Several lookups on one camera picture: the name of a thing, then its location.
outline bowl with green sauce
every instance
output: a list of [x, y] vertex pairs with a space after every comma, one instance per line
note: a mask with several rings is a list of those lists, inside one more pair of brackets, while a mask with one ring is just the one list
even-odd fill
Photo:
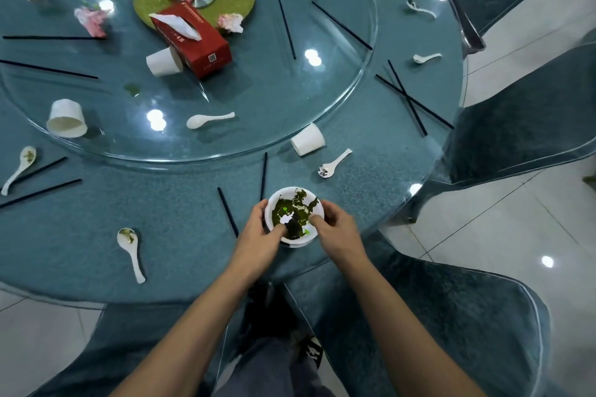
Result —
[[283, 223], [288, 233], [281, 242], [290, 248], [300, 248], [315, 240], [318, 233], [308, 217], [315, 213], [325, 217], [321, 201], [313, 192], [301, 187], [286, 187], [276, 191], [264, 210], [264, 221], [271, 231]]

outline overturned paper cup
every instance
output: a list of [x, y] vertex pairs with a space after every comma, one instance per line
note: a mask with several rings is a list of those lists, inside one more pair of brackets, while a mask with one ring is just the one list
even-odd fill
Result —
[[178, 74], [184, 69], [183, 61], [172, 46], [147, 57], [147, 66], [156, 77]]
[[[276, 191], [271, 198], [269, 198], [269, 202], [267, 207], [264, 209], [264, 222], [269, 228], [270, 231], [273, 230], [273, 210], [275, 209], [275, 205], [280, 199], [294, 199], [298, 191], [304, 191], [306, 196], [302, 199], [302, 204], [307, 206], [312, 203], [317, 197], [314, 195], [313, 192], [308, 191], [306, 189], [302, 189], [301, 187], [286, 187], [285, 189], [281, 189]], [[316, 215], [321, 215], [325, 218], [325, 210], [323, 209], [323, 204], [321, 204], [321, 200], [318, 200], [317, 205], [312, 209], [312, 213]], [[281, 242], [285, 243], [290, 248], [301, 248], [303, 246], [308, 245], [311, 243], [315, 238], [317, 238], [318, 232], [317, 229], [307, 222], [306, 225], [302, 227], [304, 235], [302, 235], [299, 239], [290, 240], [285, 237], [281, 238]]]
[[70, 99], [60, 99], [52, 104], [46, 127], [49, 133], [64, 138], [77, 138], [87, 133], [83, 109]]
[[299, 156], [313, 152], [325, 145], [323, 134], [312, 122], [295, 135], [290, 142]]

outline glass tabletop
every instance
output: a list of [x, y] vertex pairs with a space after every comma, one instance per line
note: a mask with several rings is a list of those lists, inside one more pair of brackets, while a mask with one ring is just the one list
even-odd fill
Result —
[[[12, 104], [44, 130], [52, 102], [78, 102], [83, 137], [58, 138], [86, 152], [184, 162], [230, 156], [287, 138], [345, 99], [371, 52], [312, 4], [315, 1], [370, 46], [374, 0], [280, 0], [296, 50], [293, 58], [278, 0], [255, 0], [243, 33], [225, 35], [233, 62], [203, 79], [188, 68], [155, 77], [145, 58], [166, 43], [138, 17], [133, 0], [2, 0], [3, 35], [88, 36], [74, 9], [104, 10], [105, 41], [3, 39], [0, 60], [68, 70], [90, 79], [0, 64]], [[235, 118], [190, 130], [193, 115]]]

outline white tile floor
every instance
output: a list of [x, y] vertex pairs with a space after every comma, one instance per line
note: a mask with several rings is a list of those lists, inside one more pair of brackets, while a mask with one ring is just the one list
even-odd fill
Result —
[[[596, 0], [525, 0], [486, 35], [469, 62], [466, 106], [570, 49], [596, 28]], [[551, 377], [572, 395], [596, 389], [596, 192], [581, 181], [590, 158], [432, 199], [411, 226], [383, 229], [416, 257], [524, 281], [553, 317]], [[552, 268], [542, 263], [552, 258]], [[99, 311], [0, 292], [0, 395], [25, 397], [82, 351]], [[328, 363], [325, 384], [346, 396]]]

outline round dining table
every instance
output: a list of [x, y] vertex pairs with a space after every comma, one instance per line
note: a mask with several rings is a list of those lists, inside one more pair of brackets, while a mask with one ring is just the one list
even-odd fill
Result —
[[[108, 1], [100, 0], [110, 14], [103, 41], [0, 42], [2, 181], [28, 145], [38, 153], [31, 171], [68, 157], [0, 196], [0, 281], [7, 288], [63, 302], [190, 301], [234, 251], [218, 188], [242, 231], [260, 200], [264, 153], [265, 198], [303, 187], [352, 214], [362, 234], [397, 214], [421, 187], [451, 129], [413, 105], [425, 135], [406, 97], [377, 74], [457, 121], [465, 62], [449, 0], [413, 0], [436, 18], [413, 11], [408, 0], [256, 0], [244, 33], [225, 36], [234, 62], [201, 80], [188, 69], [152, 76], [145, 57], [163, 40], [141, 22], [132, 0]], [[86, 2], [94, 9], [94, 0], [4, 0], [2, 34], [86, 36], [72, 14]], [[435, 53], [442, 57], [413, 61]], [[52, 102], [64, 98], [83, 107], [89, 130], [80, 139], [45, 130]], [[190, 131], [184, 118], [200, 113], [194, 109], [234, 111], [236, 118]], [[161, 121], [143, 118], [149, 112]], [[326, 146], [300, 157], [290, 138], [310, 122]], [[336, 173], [321, 178], [321, 164], [346, 149], [353, 153]], [[2, 206], [76, 179], [82, 181]], [[139, 236], [143, 284], [116, 242], [124, 227]], [[281, 246], [266, 279], [280, 282], [327, 260], [317, 240]]]

